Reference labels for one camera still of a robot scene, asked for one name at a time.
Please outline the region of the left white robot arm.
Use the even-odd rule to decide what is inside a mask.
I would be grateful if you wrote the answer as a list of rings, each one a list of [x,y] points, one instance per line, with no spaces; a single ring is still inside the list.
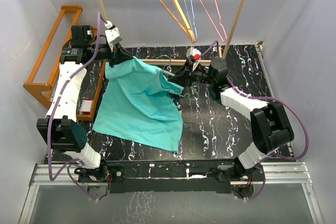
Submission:
[[[61,50],[59,77],[52,104],[37,130],[47,144],[47,157],[52,151],[64,152],[84,168],[91,169],[96,181],[108,177],[108,168],[101,164],[101,155],[87,142],[86,130],[77,122],[77,103],[87,67],[94,60],[108,60],[111,66],[127,60],[132,55],[120,44],[118,28],[110,21],[104,22],[104,34],[93,34],[89,25],[71,27],[72,38]]]

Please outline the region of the teal t shirt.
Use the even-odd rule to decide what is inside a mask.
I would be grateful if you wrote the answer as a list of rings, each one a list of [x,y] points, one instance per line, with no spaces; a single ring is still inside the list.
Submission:
[[[177,152],[182,116],[171,95],[183,87],[169,82],[161,68],[136,57],[106,65],[108,85],[93,124],[95,132]]]

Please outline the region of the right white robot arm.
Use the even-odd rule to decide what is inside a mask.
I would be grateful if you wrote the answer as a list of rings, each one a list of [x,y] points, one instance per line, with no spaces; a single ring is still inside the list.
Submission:
[[[168,80],[182,87],[189,87],[194,82],[209,84],[209,94],[214,101],[234,109],[250,121],[252,143],[234,159],[231,167],[210,170],[219,179],[247,180],[259,162],[290,143],[295,135],[280,102],[271,98],[252,98],[238,91],[229,82],[228,74],[227,62],[221,57],[214,57],[209,66],[204,67],[191,56]]]

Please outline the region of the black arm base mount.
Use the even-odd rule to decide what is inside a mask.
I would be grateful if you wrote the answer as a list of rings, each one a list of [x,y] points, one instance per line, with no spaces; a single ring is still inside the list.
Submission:
[[[143,192],[212,191],[230,194],[235,186],[249,187],[266,180],[262,166],[241,178],[221,178],[211,168],[227,169],[232,159],[168,161],[102,161],[99,168],[76,168],[81,183],[104,183],[111,194]]]

